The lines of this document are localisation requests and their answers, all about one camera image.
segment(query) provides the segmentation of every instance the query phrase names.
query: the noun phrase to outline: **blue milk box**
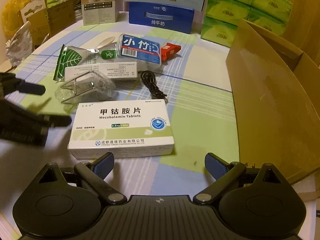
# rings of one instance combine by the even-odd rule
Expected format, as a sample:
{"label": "blue milk box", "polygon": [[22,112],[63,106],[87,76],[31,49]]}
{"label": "blue milk box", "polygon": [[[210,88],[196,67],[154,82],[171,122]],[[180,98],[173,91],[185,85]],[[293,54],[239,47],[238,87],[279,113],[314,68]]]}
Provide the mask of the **blue milk box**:
{"label": "blue milk box", "polygon": [[195,11],[182,7],[148,2],[129,2],[129,23],[191,32]]}

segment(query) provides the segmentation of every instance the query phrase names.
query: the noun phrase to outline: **yellow plastic bag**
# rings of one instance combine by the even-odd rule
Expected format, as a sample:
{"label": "yellow plastic bag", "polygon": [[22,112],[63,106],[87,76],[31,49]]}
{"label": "yellow plastic bag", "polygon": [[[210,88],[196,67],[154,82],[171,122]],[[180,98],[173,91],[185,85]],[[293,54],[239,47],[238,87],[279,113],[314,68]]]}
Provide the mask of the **yellow plastic bag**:
{"label": "yellow plastic bag", "polygon": [[7,40],[10,40],[16,31],[23,25],[20,10],[31,0],[9,0],[1,15],[2,29]]}

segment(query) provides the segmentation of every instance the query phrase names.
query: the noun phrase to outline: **green label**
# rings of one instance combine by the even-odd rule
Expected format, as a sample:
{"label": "green label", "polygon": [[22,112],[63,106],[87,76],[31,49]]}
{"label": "green label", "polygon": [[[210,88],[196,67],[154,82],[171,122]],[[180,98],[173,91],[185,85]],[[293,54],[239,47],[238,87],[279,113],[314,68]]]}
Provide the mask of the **green label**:
{"label": "green label", "polygon": [[101,52],[101,57],[103,59],[113,59],[116,56],[116,51],[115,50],[103,50]]}
{"label": "green label", "polygon": [[116,127],[129,127],[128,123],[114,123],[111,125],[112,128],[116,128]]}

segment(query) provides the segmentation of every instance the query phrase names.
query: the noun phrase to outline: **metal screw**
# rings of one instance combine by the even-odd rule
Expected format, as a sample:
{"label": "metal screw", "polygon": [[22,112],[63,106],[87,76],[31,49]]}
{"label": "metal screw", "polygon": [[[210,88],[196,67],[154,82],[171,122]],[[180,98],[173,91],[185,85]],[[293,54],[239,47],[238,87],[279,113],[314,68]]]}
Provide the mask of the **metal screw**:
{"label": "metal screw", "polygon": [[123,195],[119,193],[113,193],[109,196],[109,199],[113,202],[118,202],[120,200],[123,200]]}
{"label": "metal screw", "polygon": [[207,194],[207,193],[201,193],[196,195],[196,199],[201,201],[201,202],[206,202],[211,200],[211,195]]}

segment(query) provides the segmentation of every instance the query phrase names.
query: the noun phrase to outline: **barcode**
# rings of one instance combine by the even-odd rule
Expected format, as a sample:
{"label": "barcode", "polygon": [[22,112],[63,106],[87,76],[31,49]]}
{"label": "barcode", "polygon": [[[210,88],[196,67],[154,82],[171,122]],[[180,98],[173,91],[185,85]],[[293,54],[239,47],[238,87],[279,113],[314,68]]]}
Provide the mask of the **barcode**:
{"label": "barcode", "polygon": [[138,52],[133,49],[122,49],[122,55],[130,56],[130,57],[137,57]]}

